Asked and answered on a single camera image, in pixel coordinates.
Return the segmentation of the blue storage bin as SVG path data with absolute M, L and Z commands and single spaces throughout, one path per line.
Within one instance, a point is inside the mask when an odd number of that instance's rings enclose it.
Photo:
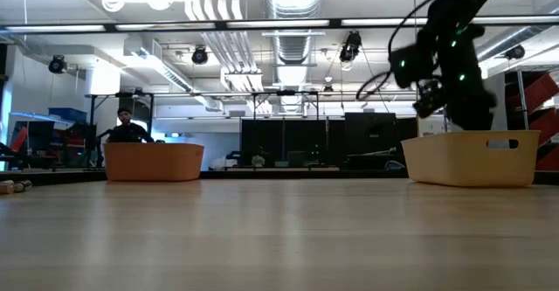
M 62 120 L 87 122 L 87 112 L 71 107 L 49 107 L 49 115 L 59 116 Z

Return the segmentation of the black partition screen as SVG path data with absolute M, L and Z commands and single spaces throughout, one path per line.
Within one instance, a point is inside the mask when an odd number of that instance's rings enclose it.
M 402 141 L 417 136 L 416 119 L 387 113 L 243 120 L 238 164 L 263 156 L 263 168 L 387 170 L 405 165 Z

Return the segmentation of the black ceiling spotlight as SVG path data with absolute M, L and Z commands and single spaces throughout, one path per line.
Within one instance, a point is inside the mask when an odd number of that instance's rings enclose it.
M 525 56 L 525 48 L 522 45 L 517 45 L 504 53 L 507 60 L 522 59 Z
M 339 59 L 342 63 L 350 63 L 359 54 L 360 48 L 362 46 L 362 38 L 358 31 L 351 31 L 340 52 Z
M 195 65 L 205 65 L 208 61 L 208 53 L 204 45 L 197 45 L 191 55 L 191 61 Z
M 48 70 L 53 74 L 63 74 L 67 70 L 67 63 L 64 55 L 54 55 L 49 63 Z

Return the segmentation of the red storage crate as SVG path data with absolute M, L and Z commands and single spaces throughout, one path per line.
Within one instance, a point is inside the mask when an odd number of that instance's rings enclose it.
M 528 114 L 532 114 L 537 108 L 552 97 L 559 94 L 559 86 L 549 73 L 533 81 L 524 89 L 524 98 Z

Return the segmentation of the orange plastic bin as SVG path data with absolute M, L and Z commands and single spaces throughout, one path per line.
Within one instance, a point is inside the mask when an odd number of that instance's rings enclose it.
M 111 182 L 186 182 L 199 178 L 204 146 L 110 142 L 104 145 L 104 152 Z

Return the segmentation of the silver ventilation duct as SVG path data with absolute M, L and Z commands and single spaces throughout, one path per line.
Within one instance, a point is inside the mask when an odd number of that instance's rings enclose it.
M 273 19 L 318 17 L 322 0 L 266 0 L 268 17 Z M 311 50 L 310 36 L 286 36 L 273 39 L 274 51 L 281 64 L 307 62 Z

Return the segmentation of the person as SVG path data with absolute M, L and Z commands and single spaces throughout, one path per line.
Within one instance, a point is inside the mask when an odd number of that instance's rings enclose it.
M 120 107 L 117 116 L 121 124 L 103 132 L 96 138 L 96 142 L 101 142 L 104 136 L 107 136 L 106 142 L 153 143 L 155 141 L 145 128 L 131 121 L 132 114 L 129 109 Z

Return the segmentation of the black overhead crossbar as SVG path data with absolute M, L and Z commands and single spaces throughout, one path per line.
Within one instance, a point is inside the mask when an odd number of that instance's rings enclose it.
M 0 34 L 50 35 L 95 34 L 130 32 L 172 31 L 267 31 L 267 30 L 337 30 L 337 29 L 386 29 L 423 26 L 425 17 L 404 20 L 402 18 L 316 18 L 316 19 L 262 19 L 262 20 L 215 20 L 196 22 L 155 23 L 104 23 L 104 24 L 7 24 L 0 25 Z

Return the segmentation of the yellow plastic bin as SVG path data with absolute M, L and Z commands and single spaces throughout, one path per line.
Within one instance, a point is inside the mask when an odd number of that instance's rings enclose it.
M 461 131 L 402 142 L 409 178 L 458 187 L 524 187 L 534 181 L 538 130 Z

